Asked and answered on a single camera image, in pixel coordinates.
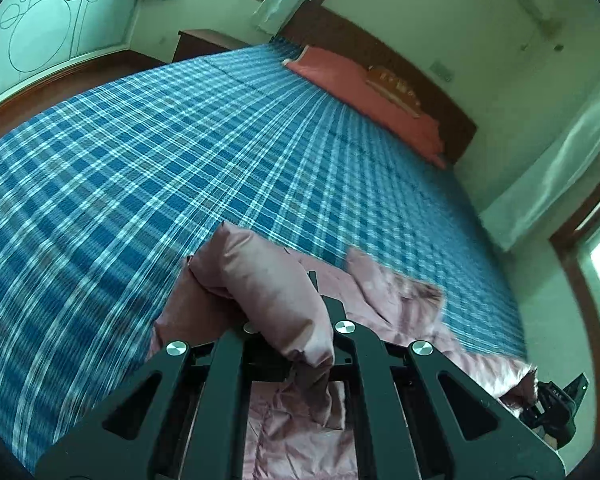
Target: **brown nightstand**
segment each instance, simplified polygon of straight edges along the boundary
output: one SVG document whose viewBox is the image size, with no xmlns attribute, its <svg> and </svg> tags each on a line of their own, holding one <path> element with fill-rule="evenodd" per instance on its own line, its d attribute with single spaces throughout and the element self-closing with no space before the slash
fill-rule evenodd
<svg viewBox="0 0 600 480">
<path fill-rule="evenodd" d="M 180 39 L 176 53 L 173 55 L 173 62 L 250 46 L 248 43 L 236 40 L 222 32 L 207 28 L 181 30 L 178 34 Z"/>
</svg>

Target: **wall outlet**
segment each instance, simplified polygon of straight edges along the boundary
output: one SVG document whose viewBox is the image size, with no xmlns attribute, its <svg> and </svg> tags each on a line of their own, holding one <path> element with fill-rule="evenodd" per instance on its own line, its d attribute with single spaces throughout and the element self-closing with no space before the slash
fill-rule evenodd
<svg viewBox="0 0 600 480">
<path fill-rule="evenodd" d="M 453 70 L 443 65 L 440 60 L 434 61 L 429 69 L 445 83 L 451 83 L 456 77 Z"/>
</svg>

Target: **wooden headboard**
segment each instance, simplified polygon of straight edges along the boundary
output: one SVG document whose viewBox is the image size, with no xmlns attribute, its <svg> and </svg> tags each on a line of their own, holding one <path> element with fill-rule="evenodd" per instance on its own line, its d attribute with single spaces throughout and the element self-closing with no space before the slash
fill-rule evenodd
<svg viewBox="0 0 600 480">
<path fill-rule="evenodd" d="M 306 1 L 280 31 L 280 36 L 300 45 L 319 46 L 346 56 L 363 66 L 381 65 L 406 79 L 422 108 L 440 122 L 446 159 L 455 164 L 474 138 L 475 123 L 415 65 L 375 36 L 349 20 Z"/>
</svg>

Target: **blue plaid bedsheet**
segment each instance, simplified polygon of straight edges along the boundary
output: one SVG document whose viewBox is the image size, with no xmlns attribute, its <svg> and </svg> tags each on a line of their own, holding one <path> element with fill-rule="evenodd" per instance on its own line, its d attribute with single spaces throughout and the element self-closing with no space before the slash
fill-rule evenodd
<svg viewBox="0 0 600 480">
<path fill-rule="evenodd" d="M 272 43 L 85 92 L 0 140 L 0 435 L 30 470 L 144 360 L 191 253 L 227 219 L 343 266 L 437 283 L 469 349 L 525 354 L 453 174 L 281 65 Z"/>
</svg>

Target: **round metal pin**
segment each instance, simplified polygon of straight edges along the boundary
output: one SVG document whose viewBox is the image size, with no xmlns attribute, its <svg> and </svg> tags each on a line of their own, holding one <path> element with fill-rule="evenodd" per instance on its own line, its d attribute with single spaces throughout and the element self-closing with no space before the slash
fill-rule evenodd
<svg viewBox="0 0 600 480">
<path fill-rule="evenodd" d="M 242 329 L 247 333 L 247 334 L 257 334 L 258 331 L 256 330 L 256 327 L 254 327 L 254 325 L 251 323 L 251 321 L 248 321 L 244 324 L 244 326 L 242 327 Z"/>
<path fill-rule="evenodd" d="M 356 329 L 355 323 L 345 319 L 343 321 L 339 321 L 335 325 L 336 330 L 341 334 L 350 334 Z"/>
<path fill-rule="evenodd" d="M 433 354 L 433 346 L 428 341 L 416 341 L 413 344 L 413 351 L 418 355 L 431 355 Z"/>
<path fill-rule="evenodd" d="M 182 355 L 187 351 L 187 344 L 182 341 L 173 341 L 167 345 L 167 354 Z"/>
</svg>

